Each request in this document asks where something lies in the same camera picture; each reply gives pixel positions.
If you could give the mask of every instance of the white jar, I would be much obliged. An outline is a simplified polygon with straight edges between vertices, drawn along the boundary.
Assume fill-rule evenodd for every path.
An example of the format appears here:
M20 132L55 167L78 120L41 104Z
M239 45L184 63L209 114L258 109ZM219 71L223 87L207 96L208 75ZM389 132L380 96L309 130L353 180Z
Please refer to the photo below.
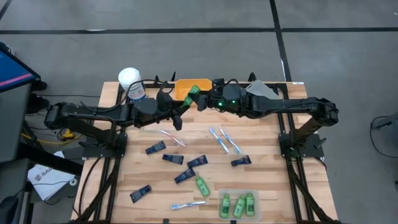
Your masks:
M129 86L137 81L141 80L139 71L135 68L125 68L119 73L119 83L127 92ZM132 100L139 100L146 96L144 84L142 82L136 83L130 87L128 97Z

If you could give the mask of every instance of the dark blue toothpaste tube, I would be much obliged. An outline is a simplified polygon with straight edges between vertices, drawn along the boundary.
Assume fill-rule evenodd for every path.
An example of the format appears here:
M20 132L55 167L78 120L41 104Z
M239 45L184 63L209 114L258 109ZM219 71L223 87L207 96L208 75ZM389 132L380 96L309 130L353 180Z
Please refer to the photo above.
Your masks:
M193 169L189 168L186 171L184 171L182 174L180 174L178 177L174 178L174 181L176 184L183 182L184 180L188 180L189 178L195 176L196 173L193 171Z
M149 155L151 153L160 151L160 150L165 149L165 148L166 148L166 145L164 144L164 142L160 141L160 142L154 144L153 146L145 149L145 152L147 153L147 155Z
M148 192L150 192L152 190L152 188L150 187L150 185L147 185L133 193L130 194L131 200L133 203L136 203L142 196L144 196L145 194L147 194Z
M178 156L178 155L163 155L163 159L166 161L173 162L175 164L180 164L182 165L182 162L184 161L184 156Z
M192 167L200 166L200 165L207 164L207 163L208 162L207 162L206 155L203 155L203 156L198 157L192 161L187 162L187 165L189 168L192 168Z
M241 164L251 164L251 160L250 160L249 156L244 156L240 159L231 161L232 166L237 166L237 165L241 165Z

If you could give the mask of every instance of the white paper bag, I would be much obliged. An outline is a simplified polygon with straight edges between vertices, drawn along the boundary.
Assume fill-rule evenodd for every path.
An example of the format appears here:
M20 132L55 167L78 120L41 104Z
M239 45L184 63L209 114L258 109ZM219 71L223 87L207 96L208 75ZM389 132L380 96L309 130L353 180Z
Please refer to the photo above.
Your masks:
M55 156L64 158L62 151L54 153ZM28 171L27 178L32 183L33 187L39 193L42 200L48 200L51 196L57 193L65 184L74 179L74 175L67 174L42 165L35 165Z

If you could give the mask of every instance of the clear plastic tray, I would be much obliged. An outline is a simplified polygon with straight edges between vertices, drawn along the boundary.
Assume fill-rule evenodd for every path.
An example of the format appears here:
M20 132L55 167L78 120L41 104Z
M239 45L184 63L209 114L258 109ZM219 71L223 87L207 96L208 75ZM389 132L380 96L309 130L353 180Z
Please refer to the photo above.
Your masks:
M236 218L233 213L235 209L236 202L241 195L247 195L252 193L254 197L254 216L247 216L246 212L243 212L241 218ZM224 194L229 194L229 217L223 218L220 216L220 209L223 203ZM262 213L260 209L260 197L257 190L238 190L238 189L220 189L218 191L218 218L221 220L236 220L236 221L254 221L258 222L262 218Z

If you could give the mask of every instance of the white lid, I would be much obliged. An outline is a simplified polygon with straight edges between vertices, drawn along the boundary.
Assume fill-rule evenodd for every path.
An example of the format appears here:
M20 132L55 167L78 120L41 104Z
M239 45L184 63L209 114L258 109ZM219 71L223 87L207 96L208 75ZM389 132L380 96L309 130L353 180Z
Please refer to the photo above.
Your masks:
M133 82L139 81L141 76L139 71L135 68L125 68L119 72L119 82L122 85L130 85Z

